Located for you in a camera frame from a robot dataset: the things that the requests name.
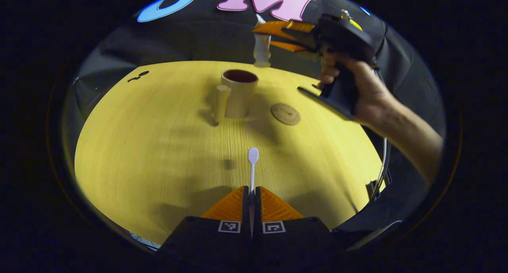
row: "yellow wooden table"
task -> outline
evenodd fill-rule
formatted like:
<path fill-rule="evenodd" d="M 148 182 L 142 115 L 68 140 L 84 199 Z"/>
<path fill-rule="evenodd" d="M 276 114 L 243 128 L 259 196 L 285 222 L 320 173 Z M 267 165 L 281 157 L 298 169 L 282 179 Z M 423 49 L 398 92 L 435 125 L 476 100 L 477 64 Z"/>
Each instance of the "yellow wooden table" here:
<path fill-rule="evenodd" d="M 214 125 L 212 104 L 221 72 L 259 77 L 243 119 Z M 135 78 L 141 72 L 148 74 Z M 297 90 L 319 93 L 306 76 L 231 62 L 144 65 L 117 83 L 91 112 L 76 149 L 84 195 L 123 228 L 162 244 L 186 215 L 200 216 L 249 185 L 247 151 L 256 147 L 256 185 L 303 216 L 333 228 L 363 208 L 366 184 L 381 161 L 363 129 Z M 298 125 L 272 116 L 274 103 L 298 110 Z"/>

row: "coaster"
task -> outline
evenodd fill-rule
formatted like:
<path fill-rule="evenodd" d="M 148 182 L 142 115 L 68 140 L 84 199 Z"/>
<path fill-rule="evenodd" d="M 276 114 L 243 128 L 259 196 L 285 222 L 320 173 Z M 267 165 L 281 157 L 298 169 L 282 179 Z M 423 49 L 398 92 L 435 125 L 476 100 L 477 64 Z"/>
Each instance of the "coaster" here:
<path fill-rule="evenodd" d="M 297 125 L 300 123 L 300 113 L 292 106 L 285 103 L 276 103 L 272 105 L 272 114 L 280 122 L 287 125 Z"/>

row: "wooden cylinder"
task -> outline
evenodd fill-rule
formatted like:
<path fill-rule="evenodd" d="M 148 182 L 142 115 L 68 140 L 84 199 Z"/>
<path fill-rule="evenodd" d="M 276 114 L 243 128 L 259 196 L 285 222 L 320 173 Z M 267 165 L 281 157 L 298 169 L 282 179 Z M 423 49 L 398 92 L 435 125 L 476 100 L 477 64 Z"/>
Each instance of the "wooden cylinder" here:
<path fill-rule="evenodd" d="M 231 89 L 227 85 L 218 85 L 216 89 L 216 101 L 214 104 L 214 121 L 220 123 L 224 120 L 227 98 Z"/>

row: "black fabric backdrop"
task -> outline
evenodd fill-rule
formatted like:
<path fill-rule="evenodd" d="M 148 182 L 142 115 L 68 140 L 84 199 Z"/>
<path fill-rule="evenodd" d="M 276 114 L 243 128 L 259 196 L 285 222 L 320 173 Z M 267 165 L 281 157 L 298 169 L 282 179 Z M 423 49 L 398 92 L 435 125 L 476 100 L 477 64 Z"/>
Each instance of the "black fabric backdrop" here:
<path fill-rule="evenodd" d="M 178 0 L 164 0 L 160 8 Z M 193 0 L 185 8 L 149 22 L 130 20 L 107 35 L 84 60 L 76 74 L 79 79 L 69 88 L 64 112 L 64 145 L 74 160 L 80 131 L 92 109 L 121 78 L 141 65 L 182 60 L 221 60 L 254 63 L 256 11 L 252 0 L 249 9 L 240 12 L 217 9 L 225 0 Z M 260 15 L 277 20 L 270 11 Z M 312 0 L 303 12 L 304 21 L 317 22 L 322 13 L 349 11 L 352 18 L 375 42 L 381 73 L 394 95 L 425 119 L 441 135 L 445 134 L 445 114 L 433 76 L 421 56 L 394 29 L 375 14 L 367 15 L 349 0 Z M 319 63 L 271 47 L 272 67 L 310 77 L 317 77 Z M 382 138 L 364 128 L 379 155 Z M 338 228 L 347 231 L 374 230 L 397 219 L 404 219 L 425 197 L 423 179 L 396 148 L 392 148 L 389 170 L 393 183 L 376 202 Z"/>

